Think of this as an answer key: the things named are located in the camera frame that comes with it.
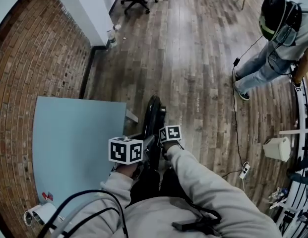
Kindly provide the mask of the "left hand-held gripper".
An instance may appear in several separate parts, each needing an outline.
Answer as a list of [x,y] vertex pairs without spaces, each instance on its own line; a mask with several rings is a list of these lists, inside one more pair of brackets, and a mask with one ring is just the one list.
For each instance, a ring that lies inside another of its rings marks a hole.
[[114,137],[108,141],[109,161],[125,165],[141,162],[143,152],[150,151],[155,143],[157,143],[155,135],[147,137],[144,141]]

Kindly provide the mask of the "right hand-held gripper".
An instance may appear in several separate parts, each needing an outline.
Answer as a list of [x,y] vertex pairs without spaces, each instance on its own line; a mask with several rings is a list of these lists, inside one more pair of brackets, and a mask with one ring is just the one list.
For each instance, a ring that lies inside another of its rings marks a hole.
[[181,127],[179,125],[167,125],[159,129],[159,142],[162,148],[167,151],[170,147],[177,145],[182,148],[180,141],[182,140]]

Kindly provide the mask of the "black folding chair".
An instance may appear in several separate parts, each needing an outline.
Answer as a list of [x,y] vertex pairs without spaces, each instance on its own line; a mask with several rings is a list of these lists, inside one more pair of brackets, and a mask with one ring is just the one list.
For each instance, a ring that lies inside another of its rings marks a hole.
[[142,133],[128,136],[131,139],[145,140],[151,135],[156,136],[156,142],[150,151],[144,152],[144,163],[149,169],[158,170],[161,148],[159,142],[159,129],[165,126],[166,107],[161,103],[157,95],[153,95],[147,105]]

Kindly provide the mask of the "person's left forearm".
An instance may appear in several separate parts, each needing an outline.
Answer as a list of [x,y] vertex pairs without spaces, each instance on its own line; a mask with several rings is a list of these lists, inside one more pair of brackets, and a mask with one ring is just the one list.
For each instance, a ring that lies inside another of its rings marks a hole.
[[106,190],[113,194],[125,208],[131,202],[130,190],[134,180],[119,172],[111,172],[105,182],[101,182],[102,190]]

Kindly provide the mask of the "person's right forearm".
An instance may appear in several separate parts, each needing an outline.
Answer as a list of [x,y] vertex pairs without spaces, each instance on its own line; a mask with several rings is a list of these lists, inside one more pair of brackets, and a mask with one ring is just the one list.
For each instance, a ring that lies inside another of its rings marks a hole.
[[165,148],[182,188],[194,204],[219,213],[247,206],[247,197],[240,189],[200,164],[190,152],[177,144]]

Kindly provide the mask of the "light blue table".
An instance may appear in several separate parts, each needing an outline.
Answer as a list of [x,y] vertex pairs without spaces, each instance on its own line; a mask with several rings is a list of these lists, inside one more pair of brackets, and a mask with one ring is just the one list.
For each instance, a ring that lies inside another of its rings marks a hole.
[[[69,196],[98,189],[115,162],[108,141],[123,136],[126,103],[38,97],[32,136],[32,163],[40,203],[58,208]],[[50,192],[53,201],[42,192]]]

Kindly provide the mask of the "person's grey hoodie torso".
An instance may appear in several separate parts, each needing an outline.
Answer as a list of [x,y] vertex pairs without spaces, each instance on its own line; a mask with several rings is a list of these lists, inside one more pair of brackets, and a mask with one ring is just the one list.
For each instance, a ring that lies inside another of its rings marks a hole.
[[[185,200],[175,197],[155,197],[143,200],[124,211],[129,238],[282,238],[274,222],[262,214],[241,191],[224,195],[199,195],[198,206],[215,210],[222,218],[215,234],[202,231],[179,231],[172,226],[198,220],[199,214]],[[78,228],[70,238],[125,238],[118,206],[111,200],[97,200],[85,207],[73,224],[93,214],[91,220]]]

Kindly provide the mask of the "white power strip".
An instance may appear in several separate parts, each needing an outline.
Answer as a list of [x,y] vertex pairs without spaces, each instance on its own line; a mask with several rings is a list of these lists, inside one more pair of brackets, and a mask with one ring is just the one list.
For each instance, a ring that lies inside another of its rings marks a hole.
[[246,161],[246,162],[244,162],[244,164],[242,166],[242,171],[239,174],[239,178],[244,179],[246,177],[247,173],[249,172],[249,170],[250,170],[250,165],[249,165],[249,162]]

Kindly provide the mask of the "black chest device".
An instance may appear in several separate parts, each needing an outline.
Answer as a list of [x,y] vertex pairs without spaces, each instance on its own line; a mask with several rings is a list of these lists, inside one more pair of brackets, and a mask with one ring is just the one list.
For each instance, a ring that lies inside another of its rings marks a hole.
[[181,232],[199,231],[204,233],[205,235],[217,235],[217,232],[213,227],[221,222],[221,216],[213,210],[202,209],[200,211],[206,212],[209,215],[214,216],[214,218],[202,215],[201,218],[198,218],[196,220],[172,222],[172,226],[176,230]]

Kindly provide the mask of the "white trash bin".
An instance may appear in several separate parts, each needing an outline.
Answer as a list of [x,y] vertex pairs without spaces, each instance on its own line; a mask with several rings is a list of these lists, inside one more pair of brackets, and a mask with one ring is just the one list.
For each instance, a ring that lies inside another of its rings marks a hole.
[[263,144],[266,157],[287,162],[290,158],[291,145],[287,137],[270,138]]

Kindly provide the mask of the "clear plastic bottle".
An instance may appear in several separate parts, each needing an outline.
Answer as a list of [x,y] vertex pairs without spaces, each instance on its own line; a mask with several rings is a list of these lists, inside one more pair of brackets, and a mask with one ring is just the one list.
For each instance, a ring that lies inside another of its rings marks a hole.
[[108,41],[110,43],[110,46],[113,48],[117,46],[117,41],[116,41],[116,32],[114,29],[108,30],[107,31],[107,36],[108,36]]

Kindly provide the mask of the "white cylindrical cup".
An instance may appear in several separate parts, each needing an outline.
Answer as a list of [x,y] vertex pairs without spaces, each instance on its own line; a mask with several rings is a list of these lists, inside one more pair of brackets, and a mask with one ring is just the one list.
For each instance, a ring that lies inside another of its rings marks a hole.
[[56,207],[52,203],[48,202],[43,205],[37,205],[28,212],[40,225],[44,225],[49,221],[56,210]]

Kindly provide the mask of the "round metal cup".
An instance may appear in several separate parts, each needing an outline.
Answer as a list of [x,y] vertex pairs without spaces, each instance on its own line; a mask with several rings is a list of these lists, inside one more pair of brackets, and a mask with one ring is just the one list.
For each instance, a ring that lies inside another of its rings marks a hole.
[[33,211],[28,210],[24,213],[24,223],[26,226],[30,227],[34,222]]

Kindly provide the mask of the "white frame rails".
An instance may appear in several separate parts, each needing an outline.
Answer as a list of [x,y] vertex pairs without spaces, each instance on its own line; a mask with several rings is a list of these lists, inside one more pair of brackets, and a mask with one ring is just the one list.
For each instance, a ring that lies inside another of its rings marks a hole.
[[[301,159],[308,153],[308,78],[302,80],[296,89],[299,108],[299,123],[295,134],[299,136],[297,156]],[[271,208],[278,208],[281,213],[276,225],[282,238],[308,238],[308,185],[291,182],[286,198],[274,203]]]

